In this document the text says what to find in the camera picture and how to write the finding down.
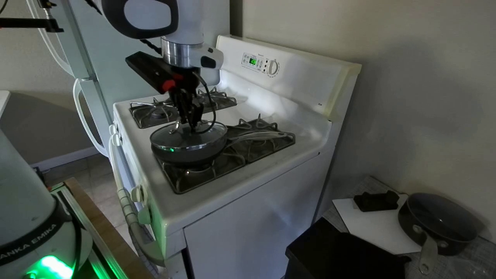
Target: frying pan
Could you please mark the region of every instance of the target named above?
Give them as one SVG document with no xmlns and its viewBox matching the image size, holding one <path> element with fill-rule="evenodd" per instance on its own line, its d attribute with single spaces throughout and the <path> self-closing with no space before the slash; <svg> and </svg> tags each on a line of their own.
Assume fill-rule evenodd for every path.
<svg viewBox="0 0 496 279">
<path fill-rule="evenodd" d="M 437 255 L 453 256 L 477 237 L 475 217 L 456 203 L 434 194 L 415 193 L 400 208 L 405 233 L 422 245 L 419 270 L 427 275 Z"/>
<path fill-rule="evenodd" d="M 196 131 L 206 130 L 211 124 L 211 121 L 204 121 Z M 153 132 L 150 142 L 153 153 L 164 163 L 179 168 L 195 168 L 212 163 L 225 148 L 240 141 L 269 140 L 288 135 L 278 131 L 262 131 L 227 138 L 227 127 L 220 122 L 215 122 L 202 134 L 192 133 L 187 123 L 176 122 Z"/>
</svg>

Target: white stove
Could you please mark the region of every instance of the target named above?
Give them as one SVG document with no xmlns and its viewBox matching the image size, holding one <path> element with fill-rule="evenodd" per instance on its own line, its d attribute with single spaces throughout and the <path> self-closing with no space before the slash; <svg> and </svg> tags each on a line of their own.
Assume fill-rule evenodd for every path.
<svg viewBox="0 0 496 279">
<path fill-rule="evenodd" d="M 293 134 L 294 143 L 177 194 L 149 140 L 169 122 L 138 127 L 131 100 L 119 102 L 114 132 L 136 185 L 131 196 L 142 203 L 138 220 L 149 225 L 165 264 L 175 270 L 183 255 L 179 266 L 190 270 L 173 278 L 280 278 L 286 246 L 312 222 L 361 66 L 225 36 L 217 48 L 225 61 L 216 89 L 236 101 L 216 110 L 217 121 L 236 126 L 260 117 Z"/>
</svg>

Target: oven door handle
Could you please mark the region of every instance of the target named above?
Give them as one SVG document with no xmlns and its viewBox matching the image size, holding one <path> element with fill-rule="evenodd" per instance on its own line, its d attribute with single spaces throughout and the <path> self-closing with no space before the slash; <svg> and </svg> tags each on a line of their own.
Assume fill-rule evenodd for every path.
<svg viewBox="0 0 496 279">
<path fill-rule="evenodd" d="M 138 217 L 136 216 L 136 207 L 134 207 L 134 203 L 131 201 L 131 197 L 129 196 L 129 192 L 124 188 L 121 173 L 117 166 L 117 158 L 116 158 L 116 148 L 121 145 L 121 141 L 119 139 L 118 134 L 112 134 L 109 139 L 109 157 L 110 163 L 112 165 L 112 171 L 114 172 L 114 178 L 116 180 L 117 185 L 117 195 L 119 196 L 119 200 L 121 202 L 121 207 L 125 216 L 125 220 L 134 237 L 136 238 L 136 242 L 140 250 L 146 256 L 146 258 L 159 266 L 165 266 L 165 260 L 160 251 L 159 245 L 156 240 L 147 243 L 148 237 L 144 235 L 143 231 L 138 222 Z"/>
</svg>

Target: white wall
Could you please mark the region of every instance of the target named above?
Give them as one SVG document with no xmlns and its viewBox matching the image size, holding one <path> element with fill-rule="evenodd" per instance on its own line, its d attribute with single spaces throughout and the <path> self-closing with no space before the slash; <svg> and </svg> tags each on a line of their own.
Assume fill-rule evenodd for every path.
<svg viewBox="0 0 496 279">
<path fill-rule="evenodd" d="M 496 1 L 245 0 L 243 35 L 363 64 L 330 191 L 440 193 L 496 235 Z"/>
<path fill-rule="evenodd" d="M 9 1 L 1 15 L 30 16 L 23 0 Z M 0 127 L 28 163 L 91 146 L 75 112 L 73 81 L 37 29 L 0 29 L 0 90 L 12 92 Z"/>
</svg>

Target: cutting board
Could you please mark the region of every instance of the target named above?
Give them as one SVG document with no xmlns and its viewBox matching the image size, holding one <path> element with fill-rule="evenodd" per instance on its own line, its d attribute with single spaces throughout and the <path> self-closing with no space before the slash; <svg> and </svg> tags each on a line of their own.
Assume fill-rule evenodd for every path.
<svg viewBox="0 0 496 279">
<path fill-rule="evenodd" d="M 398 222 L 398 211 L 407 198 L 408 195 L 399 195 L 398 209 L 373 212 L 361 212 L 353 199 L 332 202 L 351 234 L 398 255 L 421 250 Z"/>
</svg>

